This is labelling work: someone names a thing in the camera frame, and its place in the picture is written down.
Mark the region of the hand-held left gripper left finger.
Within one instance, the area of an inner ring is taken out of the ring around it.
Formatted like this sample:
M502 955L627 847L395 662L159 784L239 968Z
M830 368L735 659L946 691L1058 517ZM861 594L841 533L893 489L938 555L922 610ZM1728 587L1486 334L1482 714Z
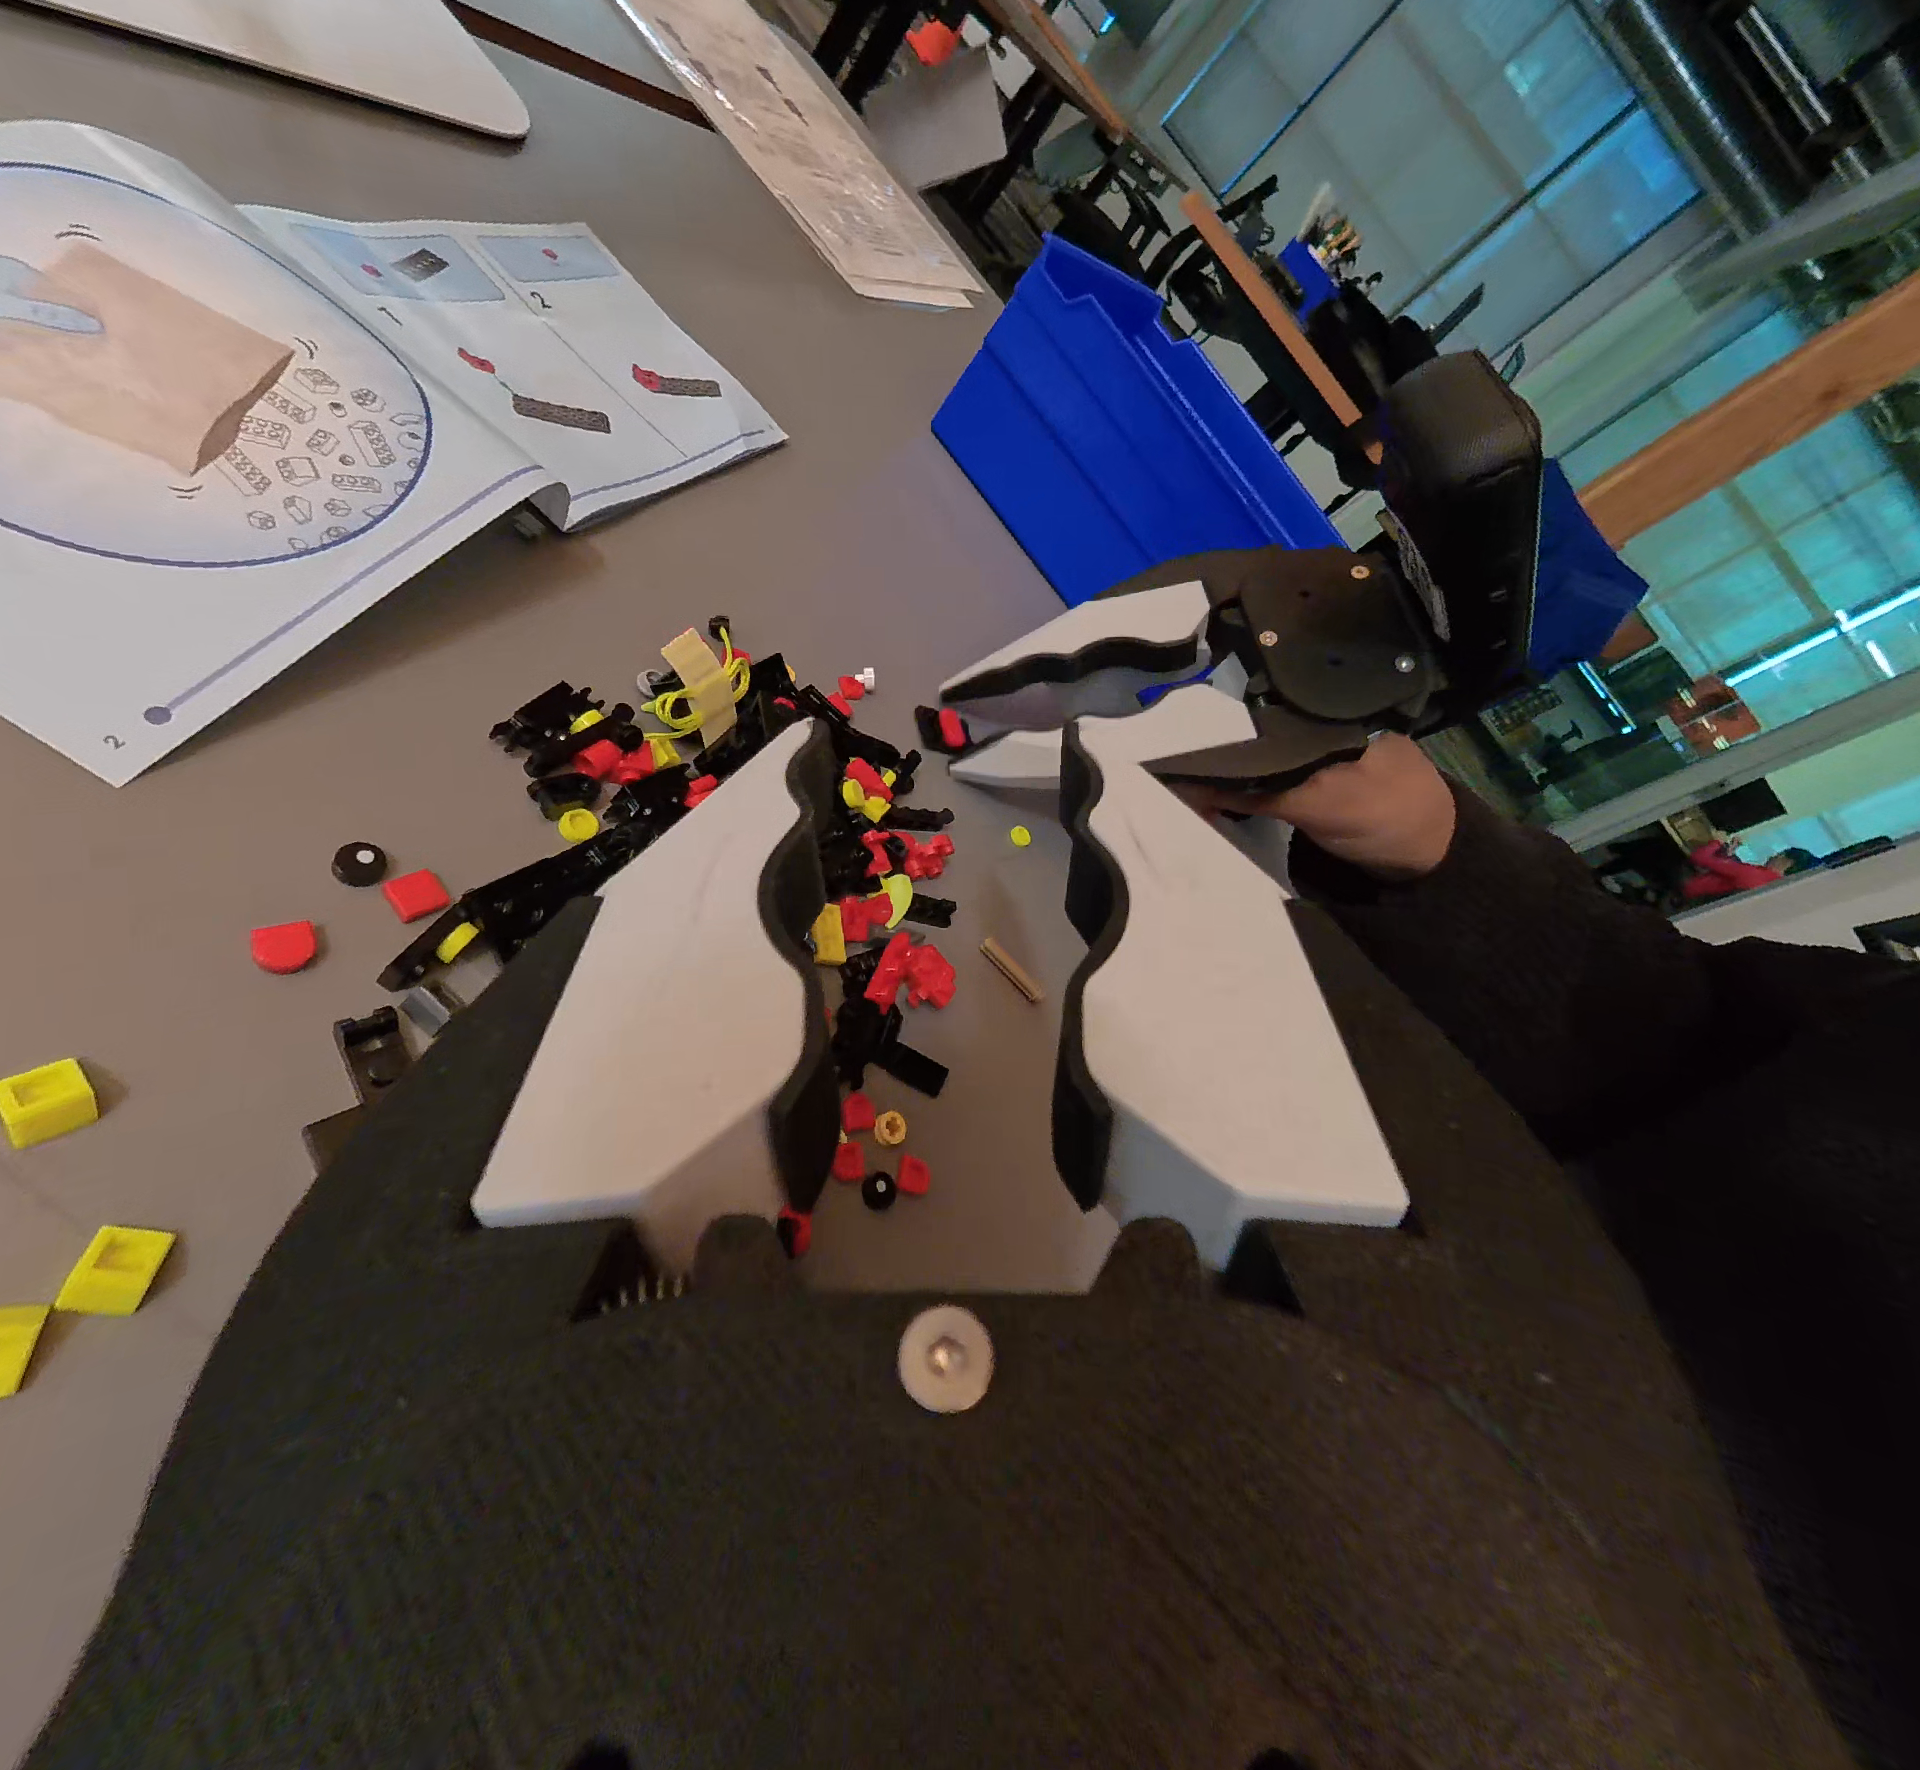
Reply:
M810 932L828 727L782 730L594 901L473 1191L488 1231L623 1220L691 1267L713 1220L810 1212L842 1135Z

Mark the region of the yellow hollow square lego brick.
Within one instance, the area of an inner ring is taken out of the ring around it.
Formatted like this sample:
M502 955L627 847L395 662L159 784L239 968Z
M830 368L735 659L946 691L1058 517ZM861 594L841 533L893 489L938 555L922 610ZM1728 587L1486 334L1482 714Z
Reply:
M83 1062L61 1058L3 1078L3 1129L15 1151L29 1151L101 1120L101 1099Z

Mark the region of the blue plastic bin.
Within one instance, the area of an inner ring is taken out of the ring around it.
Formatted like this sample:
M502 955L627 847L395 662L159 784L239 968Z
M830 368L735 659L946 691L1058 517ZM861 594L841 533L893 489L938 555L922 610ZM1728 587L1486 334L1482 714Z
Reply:
M1160 297L1058 237L931 433L1068 607L1175 558L1342 545Z

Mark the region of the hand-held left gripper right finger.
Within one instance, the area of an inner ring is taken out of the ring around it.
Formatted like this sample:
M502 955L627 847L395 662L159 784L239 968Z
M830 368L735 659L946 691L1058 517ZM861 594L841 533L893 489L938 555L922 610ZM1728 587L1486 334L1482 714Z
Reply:
M1064 730L1054 1166L1079 1209L1181 1227L1229 1265L1252 1223L1399 1231L1403 1172L1282 885L1148 767L1144 725Z

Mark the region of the silver air duct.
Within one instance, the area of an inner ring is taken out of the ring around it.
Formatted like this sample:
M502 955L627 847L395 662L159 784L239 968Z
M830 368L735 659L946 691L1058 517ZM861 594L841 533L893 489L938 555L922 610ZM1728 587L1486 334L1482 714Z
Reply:
M1610 0L1608 42L1680 159L1741 237L1808 197L1802 166L1713 29L1685 0Z

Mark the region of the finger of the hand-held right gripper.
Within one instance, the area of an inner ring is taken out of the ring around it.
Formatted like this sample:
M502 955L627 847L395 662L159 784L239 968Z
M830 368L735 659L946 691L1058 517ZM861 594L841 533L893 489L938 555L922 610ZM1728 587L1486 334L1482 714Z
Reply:
M943 685L971 728L1058 730L1121 719L1211 668L1214 603L1184 580L1075 607Z
M1072 725L1108 737L1136 764L1184 758L1217 746L1254 742L1257 733L1245 705L1211 683L1175 687L1164 700L1120 719L1079 719ZM972 753L948 761L948 775L987 790L1057 790L1062 778L1064 728L1016 728Z

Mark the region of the black lego bracket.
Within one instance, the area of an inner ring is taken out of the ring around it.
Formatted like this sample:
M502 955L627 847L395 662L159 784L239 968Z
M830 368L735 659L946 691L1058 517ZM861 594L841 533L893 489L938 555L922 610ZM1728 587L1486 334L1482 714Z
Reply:
M363 1107L371 1107L402 1082L415 1062L402 1018L392 1005L339 1021L332 1038Z

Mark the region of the wooden desk with clutter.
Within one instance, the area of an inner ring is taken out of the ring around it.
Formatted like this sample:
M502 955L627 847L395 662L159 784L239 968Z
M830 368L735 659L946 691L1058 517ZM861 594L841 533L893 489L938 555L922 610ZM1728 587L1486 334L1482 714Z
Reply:
M1198 233L1222 271L1227 295L1257 316L1272 345L1287 351L1282 381L1299 383L1295 411L1309 439L1327 450L1344 470L1370 480L1381 470L1383 442L1378 419L1356 404L1324 355L1312 348L1284 297L1274 290L1261 265L1241 250L1233 228L1201 195L1184 193L1181 213Z

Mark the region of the blue pen holder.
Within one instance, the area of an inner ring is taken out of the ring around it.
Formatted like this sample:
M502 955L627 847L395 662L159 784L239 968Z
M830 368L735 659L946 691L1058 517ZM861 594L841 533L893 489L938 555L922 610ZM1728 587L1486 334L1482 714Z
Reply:
M1309 318L1347 289L1367 290L1360 271L1364 234L1324 182L1309 203L1302 225L1281 246L1281 274L1296 318Z

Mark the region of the wooden beam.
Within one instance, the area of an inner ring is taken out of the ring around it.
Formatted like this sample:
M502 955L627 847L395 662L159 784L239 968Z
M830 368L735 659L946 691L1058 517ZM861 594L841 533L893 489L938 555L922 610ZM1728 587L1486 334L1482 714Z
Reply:
M1755 373L1577 493L1615 549L1786 451L1919 368L1919 274Z

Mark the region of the pile of lego pieces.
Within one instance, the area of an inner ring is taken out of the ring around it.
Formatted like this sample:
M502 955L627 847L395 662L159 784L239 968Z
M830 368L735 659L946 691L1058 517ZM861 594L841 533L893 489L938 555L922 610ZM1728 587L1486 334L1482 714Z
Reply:
M507 1099L473 1191L587 940L597 894L782 730L811 721L828 727L839 769L834 807L818 834L828 901L810 932L842 1114L823 1193L832 1183L852 1183L879 1205L900 1195L895 1171L871 1183L862 1166L871 1143L906 1138L901 1118L888 1116L866 1084L875 1068L918 1096L941 1096L948 1082L943 1062L903 1041L903 1015L945 1009L957 993L957 968L938 942L957 917L957 904L945 896L957 853L953 815L918 798L919 750L855 725L859 693L851 680L823 691L800 681L778 653L747 657L752 680L738 727L716 748L660 735L641 712L641 700L612 706L567 683L494 727L491 741L524 760L528 795L556 822L562 847L454 896L442 917L413 925L417 934L380 976L382 990L394 992L404 1009L417 1009L421 992L467 960L494 962L512 997L531 997L535 990L535 976L521 972L521 960L540 957L540 968L556 976L550 993L535 999L528 1049L507 1052ZM813 1208L785 1209L771 1221L788 1255L806 1252ZM482 1227L473 1197L470 1214Z

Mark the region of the grey panel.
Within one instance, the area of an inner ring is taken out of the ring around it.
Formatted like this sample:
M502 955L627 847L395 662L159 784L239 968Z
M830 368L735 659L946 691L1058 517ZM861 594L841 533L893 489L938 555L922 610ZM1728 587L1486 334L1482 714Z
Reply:
M897 179L928 193L977 174L1007 155L1007 130L992 54L963 47L941 68L913 55L861 106L883 163Z

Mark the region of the yellow sloped lego piece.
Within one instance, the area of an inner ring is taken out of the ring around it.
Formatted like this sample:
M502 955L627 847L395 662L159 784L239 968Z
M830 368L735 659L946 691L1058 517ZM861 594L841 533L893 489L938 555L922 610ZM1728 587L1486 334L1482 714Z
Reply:
M137 1314L177 1240L172 1231L99 1228L63 1280L53 1310L80 1317Z

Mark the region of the lego instruction booklet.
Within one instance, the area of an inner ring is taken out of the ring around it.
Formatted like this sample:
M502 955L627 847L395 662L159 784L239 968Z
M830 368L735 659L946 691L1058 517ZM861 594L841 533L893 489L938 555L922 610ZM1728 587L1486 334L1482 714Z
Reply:
M578 533L788 439L586 223L3 138L3 714L112 788L497 519Z

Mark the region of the person's right hand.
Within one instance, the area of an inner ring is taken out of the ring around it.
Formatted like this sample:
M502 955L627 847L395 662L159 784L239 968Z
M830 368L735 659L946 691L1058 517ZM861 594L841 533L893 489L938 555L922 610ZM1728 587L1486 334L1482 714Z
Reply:
M1211 784L1177 784L1195 810L1266 819L1288 827L1327 857L1381 879L1417 879L1448 857L1457 801L1445 775L1399 733L1381 733L1364 754L1269 795Z

